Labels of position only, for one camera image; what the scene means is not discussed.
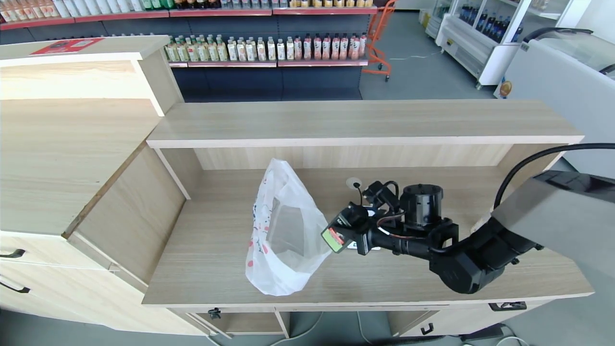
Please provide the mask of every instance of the white plastic bag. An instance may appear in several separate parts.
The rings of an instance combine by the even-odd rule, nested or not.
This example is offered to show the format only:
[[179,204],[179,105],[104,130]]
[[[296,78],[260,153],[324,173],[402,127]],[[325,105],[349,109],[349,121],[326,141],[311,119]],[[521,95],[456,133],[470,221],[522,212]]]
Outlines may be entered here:
[[253,216],[245,276],[272,296],[302,290],[331,250],[320,237],[327,220],[288,162],[269,163]]

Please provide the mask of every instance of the bottled drink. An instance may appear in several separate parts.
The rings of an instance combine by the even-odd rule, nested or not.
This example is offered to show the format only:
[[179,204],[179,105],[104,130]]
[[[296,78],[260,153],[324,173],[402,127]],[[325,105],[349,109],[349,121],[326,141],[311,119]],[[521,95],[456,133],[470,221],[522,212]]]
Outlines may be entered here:
[[485,29],[485,22],[487,21],[487,9],[480,15],[478,19],[478,24],[476,24],[476,30],[483,31]]
[[492,40],[496,40],[496,37],[498,35],[498,30],[500,30],[500,27],[502,27],[502,22],[503,22],[503,18],[502,16],[499,17],[498,20],[495,21],[495,23],[493,23],[493,26],[491,27],[491,33],[489,34],[489,37]]
[[474,21],[476,20],[477,16],[478,16],[478,7],[472,7],[472,10],[470,11],[470,20],[468,21],[468,24],[474,25]]
[[489,17],[487,19],[487,24],[485,25],[485,29],[483,30],[483,34],[489,36],[489,33],[491,32],[491,29],[493,27],[493,23],[496,21],[496,13],[493,12],[491,14],[491,17]]
[[523,32],[523,23],[519,24],[519,27],[517,28],[517,31],[515,32],[515,36],[513,36],[512,38],[512,41],[517,42],[522,32]]

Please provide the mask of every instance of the freezer lid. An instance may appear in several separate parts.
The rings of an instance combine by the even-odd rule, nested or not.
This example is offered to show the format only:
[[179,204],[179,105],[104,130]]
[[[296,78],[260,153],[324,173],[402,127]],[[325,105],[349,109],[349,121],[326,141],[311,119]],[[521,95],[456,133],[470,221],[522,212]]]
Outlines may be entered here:
[[583,29],[544,28],[529,34],[526,39],[539,41],[615,79],[615,44],[592,33]]

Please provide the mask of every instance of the glass door fridge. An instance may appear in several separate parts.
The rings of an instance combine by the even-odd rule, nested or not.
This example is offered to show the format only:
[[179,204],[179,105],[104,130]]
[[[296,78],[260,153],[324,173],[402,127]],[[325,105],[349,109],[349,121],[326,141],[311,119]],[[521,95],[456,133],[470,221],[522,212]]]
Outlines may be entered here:
[[436,44],[477,79],[497,85],[527,33],[576,26],[590,0],[454,0]]
[[440,25],[442,24],[442,18],[444,18],[444,15],[451,10],[452,4],[453,0],[437,0],[435,2],[434,10],[431,13],[431,17],[427,23],[427,28],[425,29],[425,33],[431,36],[431,38],[435,39],[438,36],[438,31],[440,30]]

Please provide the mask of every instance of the refrigerator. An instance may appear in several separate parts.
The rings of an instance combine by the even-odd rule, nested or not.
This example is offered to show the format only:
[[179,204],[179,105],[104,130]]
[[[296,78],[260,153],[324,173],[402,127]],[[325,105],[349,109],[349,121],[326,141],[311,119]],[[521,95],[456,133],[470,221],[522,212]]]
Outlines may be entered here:
[[[583,29],[531,33],[494,96],[542,100],[585,135],[581,143],[615,142],[615,44]],[[563,157],[579,172],[615,178],[615,150],[569,151]]]
[[498,85],[523,38],[541,28],[575,27],[590,0],[454,0],[435,43],[475,76]]

